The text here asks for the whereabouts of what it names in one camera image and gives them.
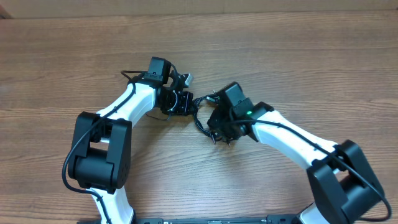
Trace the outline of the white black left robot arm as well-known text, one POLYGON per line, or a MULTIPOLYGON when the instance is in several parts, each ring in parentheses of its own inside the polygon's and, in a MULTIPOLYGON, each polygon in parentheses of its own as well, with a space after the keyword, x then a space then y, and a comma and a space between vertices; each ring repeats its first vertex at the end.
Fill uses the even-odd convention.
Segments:
POLYGON ((132 129, 150 110, 167 116, 191 114, 190 73, 178 73, 164 58, 152 57, 145 71, 123 70, 125 92, 96 113, 78 115, 62 181, 73 192, 92 196, 98 223, 134 223, 125 183, 131 167, 132 129))

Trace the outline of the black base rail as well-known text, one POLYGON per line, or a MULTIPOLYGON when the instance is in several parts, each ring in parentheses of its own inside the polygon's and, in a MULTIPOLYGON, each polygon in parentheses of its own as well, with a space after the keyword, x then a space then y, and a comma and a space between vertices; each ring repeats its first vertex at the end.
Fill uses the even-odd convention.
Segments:
POLYGON ((301 224, 297 215, 267 215, 266 217, 242 218, 136 218, 133 224, 301 224))

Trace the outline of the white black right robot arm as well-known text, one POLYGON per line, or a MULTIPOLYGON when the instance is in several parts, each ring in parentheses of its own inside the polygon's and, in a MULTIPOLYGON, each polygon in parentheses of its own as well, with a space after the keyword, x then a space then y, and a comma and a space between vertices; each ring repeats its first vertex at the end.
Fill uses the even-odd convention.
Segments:
POLYGON ((207 124, 214 141, 243 136, 277 149, 307 174, 314 201, 283 223, 384 222, 392 208, 364 152, 355 142, 338 144, 291 123, 265 102, 254 104, 232 82, 207 97, 215 103, 207 124))

